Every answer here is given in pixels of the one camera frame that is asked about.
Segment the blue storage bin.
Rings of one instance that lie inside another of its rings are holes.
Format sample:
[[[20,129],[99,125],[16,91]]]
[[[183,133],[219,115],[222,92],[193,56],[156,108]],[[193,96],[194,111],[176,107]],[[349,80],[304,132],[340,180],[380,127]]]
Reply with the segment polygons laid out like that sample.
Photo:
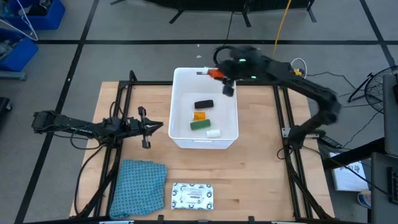
[[[21,72],[37,51],[28,37],[0,28],[0,70]]]
[[[19,0],[35,30],[58,29],[65,14],[65,6],[60,0]],[[21,19],[23,15],[16,0],[8,0],[0,12],[0,18],[20,30],[29,30]]]

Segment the black desk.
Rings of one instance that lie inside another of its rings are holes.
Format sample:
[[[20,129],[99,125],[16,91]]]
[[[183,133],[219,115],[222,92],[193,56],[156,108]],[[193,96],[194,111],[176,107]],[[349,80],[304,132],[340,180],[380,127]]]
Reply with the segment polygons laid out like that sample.
[[[371,159],[371,180],[350,164]],[[398,224],[398,140],[380,138],[323,160],[326,170],[349,172],[371,186],[372,224]]]

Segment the white printed booklet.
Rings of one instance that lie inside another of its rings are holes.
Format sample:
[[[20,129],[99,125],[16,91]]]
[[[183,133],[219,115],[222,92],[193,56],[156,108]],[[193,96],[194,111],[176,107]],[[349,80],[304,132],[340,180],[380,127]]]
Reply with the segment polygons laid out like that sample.
[[[354,162],[346,166],[353,172],[345,167],[339,167],[331,171],[335,190],[347,192],[368,191],[368,183],[359,178],[359,175],[364,179],[366,178],[362,162]]]

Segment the black floor fan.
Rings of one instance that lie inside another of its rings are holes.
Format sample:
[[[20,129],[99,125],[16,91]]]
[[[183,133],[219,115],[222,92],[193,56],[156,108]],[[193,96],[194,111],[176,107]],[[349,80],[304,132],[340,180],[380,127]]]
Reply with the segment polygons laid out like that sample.
[[[383,78],[385,76],[398,78],[398,65],[386,68],[378,73],[370,73],[365,81],[349,96],[348,103],[365,98],[368,106],[383,113]]]

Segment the green bandage roll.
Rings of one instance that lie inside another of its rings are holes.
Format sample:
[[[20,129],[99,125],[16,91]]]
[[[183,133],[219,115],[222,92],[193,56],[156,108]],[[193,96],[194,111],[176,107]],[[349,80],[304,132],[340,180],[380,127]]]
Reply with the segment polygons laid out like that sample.
[[[211,126],[211,121],[209,119],[204,119],[200,121],[194,121],[190,123],[190,129],[192,131],[208,128]]]

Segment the white printed plastic packet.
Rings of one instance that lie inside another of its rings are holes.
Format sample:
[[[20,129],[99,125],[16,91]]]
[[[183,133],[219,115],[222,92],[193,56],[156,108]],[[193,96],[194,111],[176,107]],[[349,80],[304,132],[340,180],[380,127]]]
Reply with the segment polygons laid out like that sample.
[[[213,186],[210,184],[174,183],[171,209],[213,210]]]

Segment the white plastic basket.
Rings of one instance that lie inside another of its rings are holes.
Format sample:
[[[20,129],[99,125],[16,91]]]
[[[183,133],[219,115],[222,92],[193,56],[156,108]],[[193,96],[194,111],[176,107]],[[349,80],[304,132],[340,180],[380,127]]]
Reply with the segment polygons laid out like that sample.
[[[204,68],[176,68],[172,84],[169,137],[182,149],[227,149],[239,137],[237,93],[222,94],[223,84],[204,74]],[[196,101],[213,100],[214,107],[195,109]],[[211,126],[192,131],[193,113],[206,113]],[[206,131],[219,129],[219,138]]]

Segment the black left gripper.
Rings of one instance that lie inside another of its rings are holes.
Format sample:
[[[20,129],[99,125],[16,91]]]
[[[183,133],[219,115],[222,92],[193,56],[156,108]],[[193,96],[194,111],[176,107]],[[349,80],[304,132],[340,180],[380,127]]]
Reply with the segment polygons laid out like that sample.
[[[142,106],[138,107],[139,119],[130,117],[128,118],[127,136],[135,137],[142,136],[142,147],[144,149],[150,149],[151,145],[148,140],[148,135],[153,135],[164,123],[161,121],[148,120],[149,133],[147,132],[146,124],[146,109]]]

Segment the grey monitor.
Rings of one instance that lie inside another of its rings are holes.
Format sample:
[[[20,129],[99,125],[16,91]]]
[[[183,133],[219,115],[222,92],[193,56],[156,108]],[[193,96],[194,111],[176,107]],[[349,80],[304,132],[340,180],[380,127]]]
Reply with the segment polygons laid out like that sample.
[[[394,87],[398,83],[393,75],[383,77],[383,104],[384,104],[384,138],[385,151],[398,157],[398,103]]]

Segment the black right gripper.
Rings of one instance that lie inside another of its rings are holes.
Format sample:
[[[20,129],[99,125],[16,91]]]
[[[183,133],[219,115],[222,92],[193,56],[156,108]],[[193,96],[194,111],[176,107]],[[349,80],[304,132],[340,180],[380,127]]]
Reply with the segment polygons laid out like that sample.
[[[224,60],[215,67],[222,73],[217,74],[217,79],[222,82],[222,94],[234,95],[236,80],[250,80],[262,75],[266,69],[267,60],[258,49],[252,46],[233,47],[224,45],[217,48],[217,53],[229,50],[229,60]]]

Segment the teal patterned cloth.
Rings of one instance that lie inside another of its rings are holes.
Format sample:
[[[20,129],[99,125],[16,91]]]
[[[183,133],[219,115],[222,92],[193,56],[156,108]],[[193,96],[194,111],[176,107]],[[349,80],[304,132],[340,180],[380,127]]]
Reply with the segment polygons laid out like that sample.
[[[164,164],[123,160],[109,216],[114,220],[123,219],[163,209],[166,176]]]

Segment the red bottle with white cap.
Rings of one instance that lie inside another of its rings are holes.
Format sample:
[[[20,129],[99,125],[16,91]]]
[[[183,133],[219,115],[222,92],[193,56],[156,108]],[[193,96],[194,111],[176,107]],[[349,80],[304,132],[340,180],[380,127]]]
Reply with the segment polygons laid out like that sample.
[[[204,68],[204,74],[214,79],[223,79],[225,75],[218,68]]]

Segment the black stand legs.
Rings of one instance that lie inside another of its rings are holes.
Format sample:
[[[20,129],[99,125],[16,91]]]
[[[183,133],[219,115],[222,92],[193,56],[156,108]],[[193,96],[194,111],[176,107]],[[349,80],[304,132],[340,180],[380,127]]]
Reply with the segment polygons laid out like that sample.
[[[173,24],[185,11],[224,11],[242,15],[246,27],[251,27],[248,14],[252,12],[287,9],[305,9],[312,22],[317,22],[312,6],[315,0],[141,0],[162,7],[176,9],[169,21]]]

